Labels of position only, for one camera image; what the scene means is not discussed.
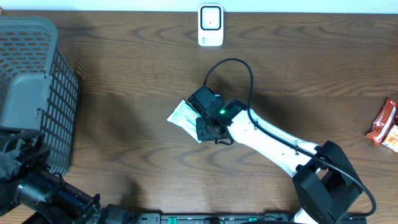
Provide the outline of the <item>teal wet wipes packet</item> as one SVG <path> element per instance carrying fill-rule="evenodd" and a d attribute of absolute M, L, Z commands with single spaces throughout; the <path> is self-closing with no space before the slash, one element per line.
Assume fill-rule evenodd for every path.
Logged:
<path fill-rule="evenodd" d="M 183 128 L 198 143 L 202 141 L 215 141 L 221 143 L 215 136 L 210 134 L 209 125 L 185 100 L 182 100 L 167 118 L 168 122 Z"/>

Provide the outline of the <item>red Topps candy bar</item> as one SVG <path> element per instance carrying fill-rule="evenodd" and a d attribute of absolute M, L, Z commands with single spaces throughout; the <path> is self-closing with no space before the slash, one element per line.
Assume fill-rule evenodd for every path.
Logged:
<path fill-rule="evenodd" d="M 367 133 L 366 137 L 370 139 L 375 146 L 380 145 L 396 121 L 397 103 L 391 99 L 387 99 L 379 114 L 376 116 L 376 119 L 373 121 L 371 131 Z"/>

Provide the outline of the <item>orange Kleenex tissue pack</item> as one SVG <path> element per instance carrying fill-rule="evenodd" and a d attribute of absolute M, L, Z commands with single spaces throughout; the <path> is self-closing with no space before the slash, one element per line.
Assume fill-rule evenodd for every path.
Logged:
<path fill-rule="evenodd" d="M 393 124 L 385 136 L 382 145 L 388 147 L 394 152 L 398 152 L 398 127 Z"/>

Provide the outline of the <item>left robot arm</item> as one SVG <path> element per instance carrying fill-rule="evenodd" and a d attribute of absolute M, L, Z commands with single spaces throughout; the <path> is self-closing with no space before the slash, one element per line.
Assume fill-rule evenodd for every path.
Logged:
<path fill-rule="evenodd" d="M 51 173 L 45 135 L 35 129 L 1 128 L 1 215 L 19 205 L 34 210 L 26 223 L 135 223 L 134 213 L 90 196 Z"/>

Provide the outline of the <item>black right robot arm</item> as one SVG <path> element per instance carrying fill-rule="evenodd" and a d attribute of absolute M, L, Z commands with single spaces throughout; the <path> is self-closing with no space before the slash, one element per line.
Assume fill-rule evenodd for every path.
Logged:
<path fill-rule="evenodd" d="M 362 194 L 360 178 L 339 145 L 319 146 L 288 134 L 259 117 L 247 105 L 224 100 L 203 86 L 188 98 L 199 114 L 202 141 L 244 144 L 284 170 L 294 183 L 302 208 L 296 223 L 338 223 Z"/>

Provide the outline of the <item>grey plastic mesh basket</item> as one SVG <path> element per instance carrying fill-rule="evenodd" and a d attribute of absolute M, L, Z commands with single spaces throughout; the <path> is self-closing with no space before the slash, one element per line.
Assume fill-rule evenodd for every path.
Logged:
<path fill-rule="evenodd" d="M 44 17 L 1 17 L 1 126 L 37 129 L 51 172 L 66 174 L 80 86 Z"/>

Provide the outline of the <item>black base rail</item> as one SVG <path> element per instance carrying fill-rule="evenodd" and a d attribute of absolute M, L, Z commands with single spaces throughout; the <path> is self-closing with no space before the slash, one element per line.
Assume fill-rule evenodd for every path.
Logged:
<path fill-rule="evenodd" d="M 309 217 L 295 214 L 274 213 L 137 213 L 134 224 L 239 224 L 239 223 L 314 223 Z"/>

